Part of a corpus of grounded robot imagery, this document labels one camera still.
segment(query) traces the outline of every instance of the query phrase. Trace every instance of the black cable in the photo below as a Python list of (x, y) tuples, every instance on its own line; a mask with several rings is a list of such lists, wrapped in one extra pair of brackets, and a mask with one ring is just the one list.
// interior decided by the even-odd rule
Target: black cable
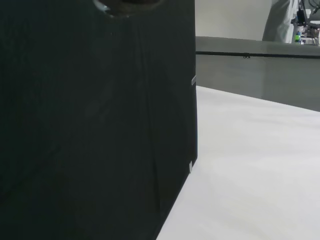
[(309, 4), (310, 4), (311, 7), (316, 8), (316, 6), (313, 6), (313, 5), (311, 4), (310, 0), (309, 0)]
[(214, 52), (214, 51), (196, 51), (196, 55), (209, 56), (234, 56), (249, 59), (251, 57), (264, 58), (287, 58), (287, 59), (320, 59), (320, 55), (293, 55), (293, 54), (269, 54), (269, 53), (248, 53), (248, 52)]

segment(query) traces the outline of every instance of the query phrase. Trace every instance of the white wall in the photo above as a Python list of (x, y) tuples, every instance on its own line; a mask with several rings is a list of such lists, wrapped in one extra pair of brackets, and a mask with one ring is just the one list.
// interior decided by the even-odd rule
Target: white wall
[(196, 36), (262, 40), (272, 0), (195, 0)]

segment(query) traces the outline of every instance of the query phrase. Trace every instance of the white surface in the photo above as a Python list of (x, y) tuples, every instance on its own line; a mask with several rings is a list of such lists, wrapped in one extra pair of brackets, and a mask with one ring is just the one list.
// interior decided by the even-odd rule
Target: white surface
[(320, 113), (197, 87), (198, 160), (158, 240), (318, 240)]
[(271, 0), (195, 0), (196, 36), (262, 40)]

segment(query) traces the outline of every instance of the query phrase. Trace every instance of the white table surface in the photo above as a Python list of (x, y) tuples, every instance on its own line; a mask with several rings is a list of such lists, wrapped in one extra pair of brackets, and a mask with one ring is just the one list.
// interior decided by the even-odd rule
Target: white table surface
[(158, 240), (320, 239), (320, 113), (197, 87), (198, 160)]

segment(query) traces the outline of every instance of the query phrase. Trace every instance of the small label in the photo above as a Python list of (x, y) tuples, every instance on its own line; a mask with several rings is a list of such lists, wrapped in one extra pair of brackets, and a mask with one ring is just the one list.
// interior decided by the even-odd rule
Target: small label
[(197, 76), (194, 76), (194, 78), (192, 78), (192, 81), (191, 81), (191, 85), (193, 86), (197, 81)]
[(192, 172), (192, 161), (189, 163), (189, 171)]

